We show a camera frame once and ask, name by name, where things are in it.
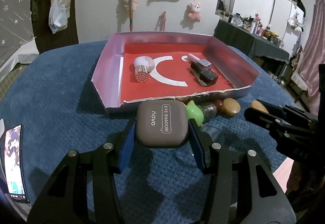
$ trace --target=door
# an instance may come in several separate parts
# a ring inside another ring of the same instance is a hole
[[[40,53],[78,44],[74,0],[70,4],[68,27],[53,34],[48,25],[51,0],[30,0],[31,20],[37,49]]]

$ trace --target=blue textured cloth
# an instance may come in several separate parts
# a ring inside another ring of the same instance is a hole
[[[95,150],[122,131],[135,114],[106,114],[91,84],[91,76],[106,42],[84,43],[41,54],[17,78],[0,103],[6,128],[23,124],[22,170],[33,203],[48,177],[71,149]],[[255,99],[293,104],[292,99],[260,67],[234,49],[260,72],[249,94],[238,102],[235,117],[217,116],[208,125],[217,129],[225,146],[254,149],[274,172],[285,156],[268,132],[246,122],[244,110]],[[191,223],[199,220],[209,176],[196,167],[189,143],[179,149],[145,149],[135,143],[129,167],[115,176],[126,223]],[[93,217],[91,177],[88,204]]]

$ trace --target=photo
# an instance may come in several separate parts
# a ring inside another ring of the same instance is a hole
[[[4,144],[4,167],[9,193],[25,194],[19,160],[21,126],[8,130]]]

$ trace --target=red paper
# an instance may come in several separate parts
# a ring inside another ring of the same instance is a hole
[[[125,45],[124,64],[121,81],[121,103],[146,98],[165,98],[170,96],[189,96],[207,91],[232,89],[233,85],[213,66],[218,75],[216,84],[203,87],[191,72],[191,63],[181,58],[192,53],[200,59],[206,59],[202,52],[205,46],[192,44],[127,44]],[[161,83],[149,75],[146,82],[139,83],[135,79],[134,59],[138,56],[149,56],[152,59],[161,56],[172,56],[173,60],[163,61],[157,65],[157,72],[169,79],[183,81],[187,87],[178,87]]]

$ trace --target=gray compact case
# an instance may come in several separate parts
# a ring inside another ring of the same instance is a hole
[[[187,141],[185,105],[177,100],[147,100],[139,105],[135,136],[148,148],[177,148]]]

